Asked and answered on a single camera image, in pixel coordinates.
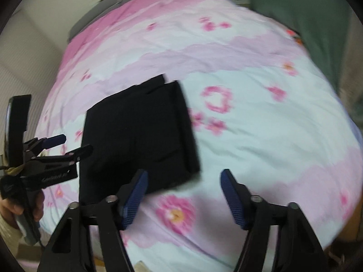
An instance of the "sleeve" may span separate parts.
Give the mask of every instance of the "sleeve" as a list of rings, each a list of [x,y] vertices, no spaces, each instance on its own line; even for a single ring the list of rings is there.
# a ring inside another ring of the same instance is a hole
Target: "sleeve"
[[[20,230],[11,227],[0,215],[0,234],[10,252],[15,257],[18,253],[19,241],[22,238]]]

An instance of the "screw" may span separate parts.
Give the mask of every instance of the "screw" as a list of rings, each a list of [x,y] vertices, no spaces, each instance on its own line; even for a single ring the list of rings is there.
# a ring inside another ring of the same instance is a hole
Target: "screw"
[[[253,202],[262,202],[262,198],[261,198],[261,196],[253,195],[253,196],[251,196],[251,201],[253,201]]]
[[[74,210],[74,209],[76,209],[76,208],[78,208],[78,207],[79,207],[79,203],[77,203],[76,201],[71,202],[71,203],[69,204],[69,206],[68,206],[68,208],[70,208],[71,210]]]
[[[117,196],[115,196],[115,195],[110,195],[110,196],[107,196],[106,197],[106,201],[107,202],[115,202],[115,201],[117,201],[118,200],[118,197]]]
[[[295,202],[289,203],[289,207],[291,207],[293,210],[300,209],[299,205],[297,203],[295,203]]]

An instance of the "human hand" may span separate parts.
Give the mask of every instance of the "human hand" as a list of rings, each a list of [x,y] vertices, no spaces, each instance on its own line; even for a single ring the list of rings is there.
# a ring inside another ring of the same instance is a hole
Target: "human hand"
[[[39,222],[44,214],[44,193],[40,191],[35,200],[35,208],[33,209],[34,221]],[[12,201],[11,199],[2,199],[0,196],[0,215],[13,228],[19,229],[15,221],[15,215],[21,215],[24,208]]]

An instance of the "bed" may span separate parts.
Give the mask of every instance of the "bed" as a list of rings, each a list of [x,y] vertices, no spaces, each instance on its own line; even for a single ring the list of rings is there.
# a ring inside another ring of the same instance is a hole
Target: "bed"
[[[235,266],[246,234],[220,189],[224,168],[271,203],[299,203],[328,246],[362,194],[361,134],[298,35],[227,0],[104,0],[86,14],[71,31],[36,131],[67,142],[45,154],[79,147],[88,109],[159,74],[180,81],[202,171],[144,199],[122,232],[131,262],[153,272]],[[74,180],[44,191],[46,232],[78,200],[78,187]],[[97,244],[94,251],[101,257]]]

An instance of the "folded black fabric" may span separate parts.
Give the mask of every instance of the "folded black fabric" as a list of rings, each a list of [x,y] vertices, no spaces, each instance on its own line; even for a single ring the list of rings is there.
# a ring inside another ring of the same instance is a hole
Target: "folded black fabric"
[[[147,193],[190,180],[200,170],[185,99],[178,82],[162,75],[103,99],[88,110],[80,162],[79,201],[116,194],[138,169],[149,173]]]

